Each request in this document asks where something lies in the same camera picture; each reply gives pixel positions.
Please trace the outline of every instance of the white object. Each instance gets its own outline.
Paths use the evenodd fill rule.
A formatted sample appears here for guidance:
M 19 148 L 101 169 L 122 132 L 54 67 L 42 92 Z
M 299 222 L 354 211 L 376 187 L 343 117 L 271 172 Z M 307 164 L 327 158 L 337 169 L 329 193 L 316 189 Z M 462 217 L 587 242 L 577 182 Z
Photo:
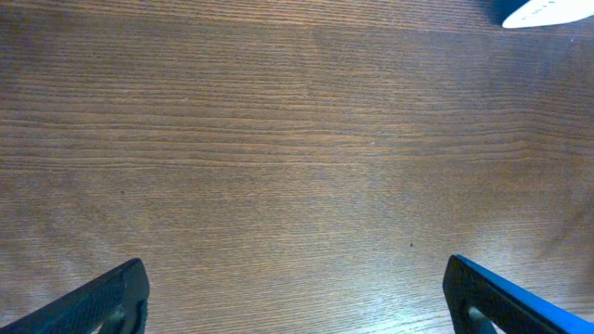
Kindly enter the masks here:
M 530 0 L 503 22 L 503 28 L 562 24 L 594 15 L 594 0 Z

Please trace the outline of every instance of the wood grain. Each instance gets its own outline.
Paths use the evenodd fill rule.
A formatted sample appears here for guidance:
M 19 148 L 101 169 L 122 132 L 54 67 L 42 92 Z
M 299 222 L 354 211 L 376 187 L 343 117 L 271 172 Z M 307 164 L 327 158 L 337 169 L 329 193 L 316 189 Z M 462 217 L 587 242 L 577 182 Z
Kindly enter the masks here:
M 140 257 L 148 333 L 449 333 L 452 253 L 594 320 L 591 19 L 0 6 L 0 326 Z

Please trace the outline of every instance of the blue plastic part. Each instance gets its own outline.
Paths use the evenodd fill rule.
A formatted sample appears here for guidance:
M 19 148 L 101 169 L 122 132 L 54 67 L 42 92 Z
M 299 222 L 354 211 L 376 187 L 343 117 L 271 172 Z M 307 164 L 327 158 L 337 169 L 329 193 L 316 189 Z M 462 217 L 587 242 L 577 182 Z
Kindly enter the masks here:
M 491 284 L 506 291 L 526 307 L 531 308 L 534 312 L 547 318 L 562 330 L 565 330 L 568 333 L 594 333 L 594 325 L 590 324 L 588 321 L 576 315 L 572 315 L 535 294 L 518 287 L 507 279 L 485 269 L 481 265 L 474 263 L 462 255 L 456 255 L 456 257 L 472 268 L 472 270 L 489 280 Z

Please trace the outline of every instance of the black object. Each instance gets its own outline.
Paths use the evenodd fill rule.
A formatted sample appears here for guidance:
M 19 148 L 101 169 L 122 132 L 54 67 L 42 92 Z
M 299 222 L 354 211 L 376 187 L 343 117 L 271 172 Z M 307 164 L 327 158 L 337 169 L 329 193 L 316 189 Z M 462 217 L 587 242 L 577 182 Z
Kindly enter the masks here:
M 594 325 L 461 256 L 452 255 L 444 294 L 457 334 L 594 333 Z
M 14 323 L 0 334 L 142 334 L 149 280 L 140 259 L 130 260 Z

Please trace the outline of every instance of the wooden table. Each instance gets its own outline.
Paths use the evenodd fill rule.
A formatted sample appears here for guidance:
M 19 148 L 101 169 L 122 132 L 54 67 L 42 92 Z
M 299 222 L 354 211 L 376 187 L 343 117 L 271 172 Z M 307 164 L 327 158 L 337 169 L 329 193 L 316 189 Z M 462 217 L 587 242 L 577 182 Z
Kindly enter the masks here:
M 451 333 L 452 253 L 594 320 L 593 19 L 0 8 L 0 325 L 140 257 L 147 333 Z

